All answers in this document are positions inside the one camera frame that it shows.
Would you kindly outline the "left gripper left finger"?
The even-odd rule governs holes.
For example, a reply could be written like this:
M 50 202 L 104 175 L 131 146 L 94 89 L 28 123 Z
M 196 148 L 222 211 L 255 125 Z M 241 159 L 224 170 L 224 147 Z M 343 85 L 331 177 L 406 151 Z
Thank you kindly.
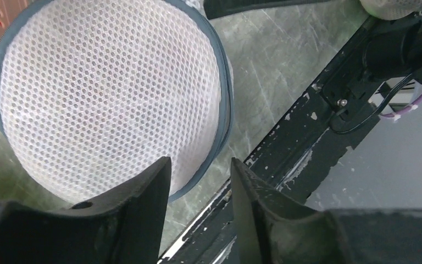
M 170 178 L 171 159 L 161 157 L 69 209 L 0 201 L 0 263 L 156 263 Z

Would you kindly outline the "white mesh laundry bag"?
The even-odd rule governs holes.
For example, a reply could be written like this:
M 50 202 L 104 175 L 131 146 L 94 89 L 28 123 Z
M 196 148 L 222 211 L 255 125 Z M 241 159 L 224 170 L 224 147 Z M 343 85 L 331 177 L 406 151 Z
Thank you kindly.
M 162 156 L 185 195 L 230 136 L 232 85 L 200 1 L 35 1 L 0 39 L 0 131 L 72 204 Z

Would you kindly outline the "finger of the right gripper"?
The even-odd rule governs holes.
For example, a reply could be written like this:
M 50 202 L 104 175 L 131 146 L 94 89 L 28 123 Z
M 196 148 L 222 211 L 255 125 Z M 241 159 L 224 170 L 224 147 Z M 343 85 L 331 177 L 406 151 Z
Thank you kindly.
M 318 4 L 330 0 L 204 0 L 206 17 L 210 20 L 250 10 Z

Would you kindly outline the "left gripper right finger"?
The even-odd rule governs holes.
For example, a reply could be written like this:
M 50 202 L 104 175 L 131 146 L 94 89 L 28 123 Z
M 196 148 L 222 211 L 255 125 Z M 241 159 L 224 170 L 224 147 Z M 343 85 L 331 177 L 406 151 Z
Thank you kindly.
M 317 211 L 231 160 L 242 263 L 422 263 L 422 210 Z

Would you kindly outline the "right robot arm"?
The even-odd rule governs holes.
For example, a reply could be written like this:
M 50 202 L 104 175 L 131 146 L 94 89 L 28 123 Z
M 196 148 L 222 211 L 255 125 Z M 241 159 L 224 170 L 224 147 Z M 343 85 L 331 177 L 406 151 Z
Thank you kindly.
M 422 84 L 422 19 L 383 19 L 364 46 L 362 63 L 374 80 L 411 74 Z

